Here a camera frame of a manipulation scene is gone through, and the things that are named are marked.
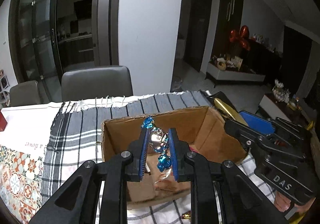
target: gray leather chair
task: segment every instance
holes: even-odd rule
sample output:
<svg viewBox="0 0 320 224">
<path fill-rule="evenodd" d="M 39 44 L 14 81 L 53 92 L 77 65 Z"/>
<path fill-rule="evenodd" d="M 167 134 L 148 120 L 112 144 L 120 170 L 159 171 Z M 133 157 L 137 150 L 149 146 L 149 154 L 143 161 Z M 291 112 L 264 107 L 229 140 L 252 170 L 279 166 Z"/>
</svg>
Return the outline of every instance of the gray leather chair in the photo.
<svg viewBox="0 0 320 224">
<path fill-rule="evenodd" d="M 37 81 L 19 83 L 10 89 L 10 106 L 41 104 Z"/>
<path fill-rule="evenodd" d="M 62 76 L 61 89 L 62 101 L 133 95 L 130 71 L 125 66 L 68 71 Z"/>
</svg>

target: kitchen cabinet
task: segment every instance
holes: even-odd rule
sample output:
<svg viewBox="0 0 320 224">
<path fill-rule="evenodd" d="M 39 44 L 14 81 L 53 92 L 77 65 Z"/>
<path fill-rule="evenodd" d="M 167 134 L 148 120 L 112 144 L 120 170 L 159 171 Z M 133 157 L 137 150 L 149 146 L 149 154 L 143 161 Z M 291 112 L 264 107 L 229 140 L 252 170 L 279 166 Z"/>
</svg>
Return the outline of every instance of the kitchen cabinet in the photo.
<svg viewBox="0 0 320 224">
<path fill-rule="evenodd" d="M 240 30 L 243 0 L 220 0 L 217 28 L 212 47 L 212 56 L 219 57 L 229 49 L 231 30 Z"/>
</svg>

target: wrapped candy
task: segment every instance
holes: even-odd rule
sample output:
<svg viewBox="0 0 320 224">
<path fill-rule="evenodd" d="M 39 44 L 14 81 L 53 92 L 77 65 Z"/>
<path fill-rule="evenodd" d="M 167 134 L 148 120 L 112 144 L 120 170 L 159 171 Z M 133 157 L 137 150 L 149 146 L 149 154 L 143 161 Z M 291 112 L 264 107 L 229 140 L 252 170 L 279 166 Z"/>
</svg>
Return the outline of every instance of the wrapped candy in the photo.
<svg viewBox="0 0 320 224">
<path fill-rule="evenodd" d="M 156 127 L 152 117 L 147 117 L 143 121 L 141 127 L 151 128 L 148 139 L 150 140 L 150 146 L 156 153 L 161 154 L 161 156 L 158 157 L 158 169 L 160 170 L 160 172 L 169 169 L 171 167 L 171 158 L 167 155 L 167 150 L 169 148 L 169 136 L 167 132 L 165 132 L 161 128 Z"/>
</svg>

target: metal bolt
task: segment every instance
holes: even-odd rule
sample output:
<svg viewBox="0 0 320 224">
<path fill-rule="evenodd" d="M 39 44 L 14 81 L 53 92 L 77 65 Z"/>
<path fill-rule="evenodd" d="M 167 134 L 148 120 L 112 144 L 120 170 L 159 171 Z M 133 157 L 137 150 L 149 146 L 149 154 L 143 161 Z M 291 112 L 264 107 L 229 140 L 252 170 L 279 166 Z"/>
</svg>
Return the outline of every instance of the metal bolt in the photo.
<svg viewBox="0 0 320 224">
<path fill-rule="evenodd" d="M 223 162 L 223 164 L 226 166 L 226 167 L 233 167 L 234 163 L 230 160 L 226 160 Z"/>
<path fill-rule="evenodd" d="M 121 156 L 122 156 L 123 158 L 129 157 L 130 155 L 131 155 L 131 153 L 130 153 L 129 151 L 123 151 L 123 152 L 121 153 Z"/>
<path fill-rule="evenodd" d="M 193 158 L 193 157 L 195 157 L 196 155 L 197 155 L 197 153 L 194 152 L 194 151 L 187 152 L 187 157 Z"/>
<path fill-rule="evenodd" d="M 87 165 L 85 166 L 86 168 L 91 168 L 93 166 L 93 163 L 91 160 L 87 161 Z"/>
</svg>

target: door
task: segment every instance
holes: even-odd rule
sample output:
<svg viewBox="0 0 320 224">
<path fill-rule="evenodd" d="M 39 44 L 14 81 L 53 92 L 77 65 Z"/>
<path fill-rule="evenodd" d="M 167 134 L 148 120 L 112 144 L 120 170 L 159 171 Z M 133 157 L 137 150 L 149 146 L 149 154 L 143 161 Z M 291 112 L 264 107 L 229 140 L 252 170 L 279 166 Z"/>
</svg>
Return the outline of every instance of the door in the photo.
<svg viewBox="0 0 320 224">
<path fill-rule="evenodd" d="M 212 0 L 191 0 L 189 27 L 183 59 L 200 71 L 210 21 Z"/>
<path fill-rule="evenodd" d="M 55 0 L 20 0 L 18 11 L 18 55 L 25 81 L 36 80 L 44 103 L 61 101 L 57 68 L 61 68 L 50 25 Z"/>
<path fill-rule="evenodd" d="M 217 28 L 214 37 L 212 56 L 220 57 L 229 49 L 231 30 L 240 30 L 243 0 L 220 0 Z"/>
</svg>

